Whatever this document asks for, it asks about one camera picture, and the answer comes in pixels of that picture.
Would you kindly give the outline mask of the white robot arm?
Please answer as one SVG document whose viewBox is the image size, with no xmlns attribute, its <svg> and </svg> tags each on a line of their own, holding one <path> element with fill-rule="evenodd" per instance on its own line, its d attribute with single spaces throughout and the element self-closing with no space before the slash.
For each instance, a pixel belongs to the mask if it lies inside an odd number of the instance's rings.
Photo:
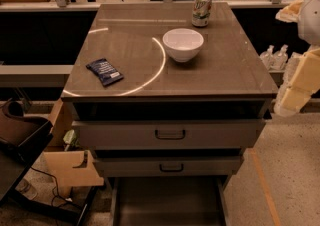
<svg viewBox="0 0 320 226">
<path fill-rule="evenodd" d="M 298 36 L 310 47 L 302 55 L 292 56 L 285 67 L 274 112 L 292 116 L 320 90 L 320 0 L 295 0 L 276 14 L 283 22 L 296 22 Z"/>
</svg>

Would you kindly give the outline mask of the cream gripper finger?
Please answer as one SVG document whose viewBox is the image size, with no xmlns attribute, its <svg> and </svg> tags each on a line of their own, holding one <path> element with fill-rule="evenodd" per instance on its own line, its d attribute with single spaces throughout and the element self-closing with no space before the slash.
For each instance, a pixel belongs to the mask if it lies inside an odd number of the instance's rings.
<svg viewBox="0 0 320 226">
<path fill-rule="evenodd" d="M 310 49 L 303 55 L 294 53 L 283 74 L 274 112 L 282 117 L 292 116 L 320 90 L 320 48 Z"/>
<path fill-rule="evenodd" d="M 294 0 L 292 3 L 285 6 L 283 9 L 279 10 L 275 18 L 279 21 L 286 23 L 297 23 L 300 8 L 303 2 L 304 0 Z"/>
</svg>

